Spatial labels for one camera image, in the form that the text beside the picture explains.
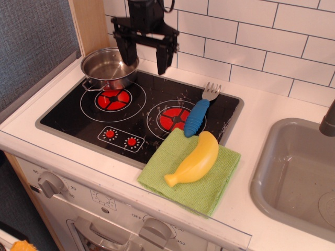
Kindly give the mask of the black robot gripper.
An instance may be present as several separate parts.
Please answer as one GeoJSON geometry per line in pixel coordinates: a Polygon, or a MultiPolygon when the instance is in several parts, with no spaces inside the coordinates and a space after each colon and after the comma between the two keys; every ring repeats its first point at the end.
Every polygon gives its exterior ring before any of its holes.
{"type": "Polygon", "coordinates": [[[129,16],[111,19],[117,47],[127,66],[137,59],[137,44],[157,47],[159,75],[171,66],[173,54],[178,51],[179,32],[165,23],[164,14],[170,13],[174,4],[172,1],[171,6],[165,8],[164,1],[128,1],[129,16]]]}

